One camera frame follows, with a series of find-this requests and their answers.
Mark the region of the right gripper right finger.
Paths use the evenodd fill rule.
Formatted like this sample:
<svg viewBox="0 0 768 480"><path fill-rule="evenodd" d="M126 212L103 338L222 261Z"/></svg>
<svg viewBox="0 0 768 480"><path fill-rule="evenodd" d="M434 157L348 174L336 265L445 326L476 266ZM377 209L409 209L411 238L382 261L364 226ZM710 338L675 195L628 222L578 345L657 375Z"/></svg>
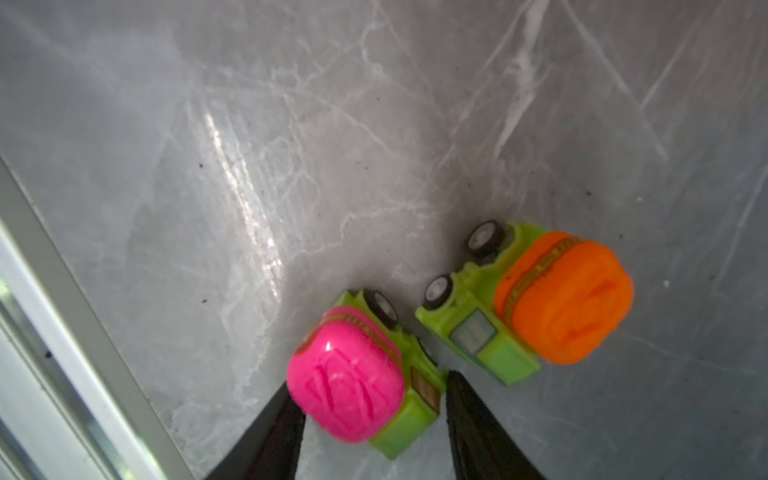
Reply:
<svg viewBox="0 0 768 480"><path fill-rule="evenodd" d="M446 386L447 424L458 479L544 479L460 372L449 371Z"/></svg>

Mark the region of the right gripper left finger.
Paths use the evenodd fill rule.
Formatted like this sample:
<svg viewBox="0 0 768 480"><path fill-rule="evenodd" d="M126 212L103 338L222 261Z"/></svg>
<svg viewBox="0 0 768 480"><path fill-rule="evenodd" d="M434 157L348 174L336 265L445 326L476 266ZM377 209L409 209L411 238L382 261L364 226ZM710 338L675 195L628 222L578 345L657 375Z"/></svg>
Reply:
<svg viewBox="0 0 768 480"><path fill-rule="evenodd" d="M208 480L294 480L306 415L283 383Z"/></svg>

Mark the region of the pink green toy truck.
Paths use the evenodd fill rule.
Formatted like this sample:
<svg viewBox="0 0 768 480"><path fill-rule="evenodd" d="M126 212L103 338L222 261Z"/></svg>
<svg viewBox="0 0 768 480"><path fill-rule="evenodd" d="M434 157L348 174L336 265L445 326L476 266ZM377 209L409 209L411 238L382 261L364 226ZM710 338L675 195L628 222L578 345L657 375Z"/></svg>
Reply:
<svg viewBox="0 0 768 480"><path fill-rule="evenodd" d="M440 416L447 374L379 290L346 290L287 367L298 407L332 437L396 459Z"/></svg>

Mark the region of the orange green toy car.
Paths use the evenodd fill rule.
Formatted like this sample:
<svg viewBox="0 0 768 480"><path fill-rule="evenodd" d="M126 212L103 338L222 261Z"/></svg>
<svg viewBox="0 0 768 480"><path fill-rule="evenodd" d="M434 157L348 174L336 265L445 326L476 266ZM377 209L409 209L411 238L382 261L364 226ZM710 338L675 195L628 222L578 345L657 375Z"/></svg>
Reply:
<svg viewBox="0 0 768 480"><path fill-rule="evenodd" d="M599 242L487 220L465 248L469 260L430 281L415 316L505 386L538 372L543 360L584 360L631 310L631 277Z"/></svg>

